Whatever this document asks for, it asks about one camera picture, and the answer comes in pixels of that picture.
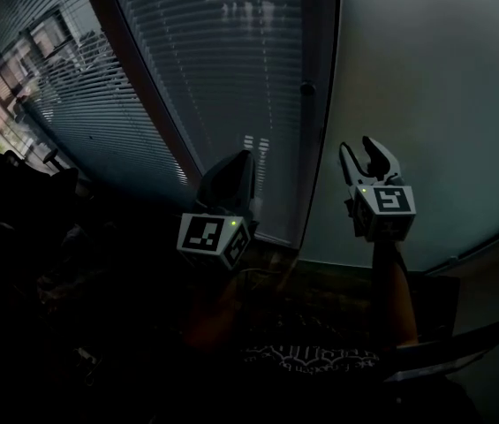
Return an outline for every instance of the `patterned fabric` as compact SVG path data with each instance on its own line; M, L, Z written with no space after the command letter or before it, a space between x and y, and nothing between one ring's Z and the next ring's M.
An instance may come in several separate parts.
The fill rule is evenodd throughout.
M292 373L359 372L375 367L379 357L362 349L331 349L317 345L262 345L242 351L246 364L269 364Z

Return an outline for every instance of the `human arm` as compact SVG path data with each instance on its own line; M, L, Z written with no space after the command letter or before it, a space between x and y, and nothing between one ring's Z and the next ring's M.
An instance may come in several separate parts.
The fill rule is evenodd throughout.
M212 353L229 342L237 313L237 288L238 276L235 276L215 277L197 289L183 333L186 345Z
M410 288L399 259L394 242L374 244L371 335L381 348L418 343Z

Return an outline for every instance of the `white wall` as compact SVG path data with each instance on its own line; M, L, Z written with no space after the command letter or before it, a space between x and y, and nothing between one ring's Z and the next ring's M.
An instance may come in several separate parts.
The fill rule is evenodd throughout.
M499 0L344 0L329 125L302 257L370 265L338 147L387 146L413 186L404 244L428 269L499 231Z

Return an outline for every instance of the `window blinds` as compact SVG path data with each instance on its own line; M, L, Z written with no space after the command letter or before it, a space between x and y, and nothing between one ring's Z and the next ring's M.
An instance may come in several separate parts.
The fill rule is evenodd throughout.
M25 109L86 172L145 198L192 198L88 0L0 0L0 51L26 79Z
M202 171L251 149L262 235L293 242L300 143L300 0L118 0Z

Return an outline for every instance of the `black object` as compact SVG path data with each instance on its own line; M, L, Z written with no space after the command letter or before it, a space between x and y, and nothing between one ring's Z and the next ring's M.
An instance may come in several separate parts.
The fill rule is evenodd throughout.
M243 150L223 159L204 175L194 203L194 212L243 216L247 222L252 222L250 205L254 195L255 162L251 152Z
M370 162L367 166L367 172L364 172L357 160L355 154L353 154L352 149L349 147L347 143L342 143L342 146L345 146L353 163L355 163L355 167L359 172L368 178L377 178L377 180L383 180L385 175L390 171L390 162L389 159L378 149L377 146L373 144L373 142L369 139L369 137L363 137L363 147L365 151L369 155ZM342 155L342 150L339 149L339 160L341 161L342 167L345 165L345 159ZM349 173L347 169L344 168L345 182L350 185L352 183L352 179L349 177Z
M387 382L449 374L499 345L499 322L430 343L398 347L382 357Z
M0 154L0 222L39 245L60 243L74 224L78 175L69 169L49 176L12 151Z
M45 155L45 158L43 159L43 164L47 164L48 162L51 162L57 170L62 171L64 170L64 167L59 163L59 161L55 158L57 157L58 154L58 149L53 149L52 151L49 151L47 155Z
M300 84L300 93L303 96L309 97L316 94L316 86L311 80L304 80Z

